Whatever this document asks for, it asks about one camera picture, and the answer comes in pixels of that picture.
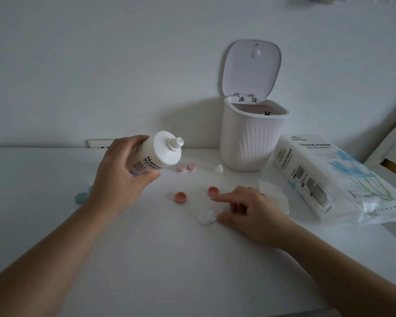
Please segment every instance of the white bottle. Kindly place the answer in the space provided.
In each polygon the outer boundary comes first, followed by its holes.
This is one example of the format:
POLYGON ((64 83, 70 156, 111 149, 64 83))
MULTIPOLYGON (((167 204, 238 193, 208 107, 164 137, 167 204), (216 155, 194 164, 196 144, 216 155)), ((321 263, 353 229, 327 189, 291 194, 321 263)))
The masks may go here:
POLYGON ((126 167, 134 176, 161 170, 179 162, 182 146, 182 138, 159 131, 132 149, 126 167))

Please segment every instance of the person's right arm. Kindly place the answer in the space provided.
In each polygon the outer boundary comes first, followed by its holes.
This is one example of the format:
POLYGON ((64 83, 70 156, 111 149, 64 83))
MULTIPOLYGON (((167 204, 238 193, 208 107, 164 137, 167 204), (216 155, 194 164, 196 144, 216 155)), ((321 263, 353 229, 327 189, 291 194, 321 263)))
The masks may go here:
POLYGON ((289 253, 343 317, 396 316, 395 285, 295 224, 255 189, 238 186, 212 199, 231 204, 220 223, 289 253))

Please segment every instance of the hand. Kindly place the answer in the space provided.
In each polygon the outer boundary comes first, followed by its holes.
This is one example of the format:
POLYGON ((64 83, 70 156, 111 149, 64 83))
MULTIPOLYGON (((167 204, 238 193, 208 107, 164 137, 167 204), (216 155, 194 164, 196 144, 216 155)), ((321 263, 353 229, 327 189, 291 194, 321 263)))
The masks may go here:
POLYGON ((135 177, 126 168, 126 160, 132 148, 147 138, 148 136, 133 136, 113 141, 98 166, 87 201, 89 205, 116 215, 132 204, 144 188, 160 176, 160 172, 156 171, 135 177))
POLYGON ((290 232, 298 226, 251 187, 237 186, 233 192, 213 196, 212 199, 230 202, 232 213, 219 214, 217 220, 220 223, 276 248, 282 248, 290 232))

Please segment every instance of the person's left arm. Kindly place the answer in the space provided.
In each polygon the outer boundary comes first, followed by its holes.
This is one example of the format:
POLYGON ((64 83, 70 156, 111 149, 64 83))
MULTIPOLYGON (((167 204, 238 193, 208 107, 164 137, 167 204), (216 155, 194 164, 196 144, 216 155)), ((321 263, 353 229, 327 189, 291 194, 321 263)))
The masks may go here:
POLYGON ((132 204, 159 172, 132 176, 126 159, 147 139, 116 139, 104 155, 88 201, 0 273, 0 317, 54 316, 104 227, 132 204))

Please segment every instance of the forearm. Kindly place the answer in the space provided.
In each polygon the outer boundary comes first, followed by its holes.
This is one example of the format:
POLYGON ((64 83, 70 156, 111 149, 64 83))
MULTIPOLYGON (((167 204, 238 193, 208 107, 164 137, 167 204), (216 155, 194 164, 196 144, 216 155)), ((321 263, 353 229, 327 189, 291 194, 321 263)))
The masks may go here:
POLYGON ((301 227, 285 243, 288 252, 344 316, 396 316, 396 286, 301 227))
POLYGON ((111 218, 94 205, 68 220, 0 273, 0 316, 49 316, 111 218))

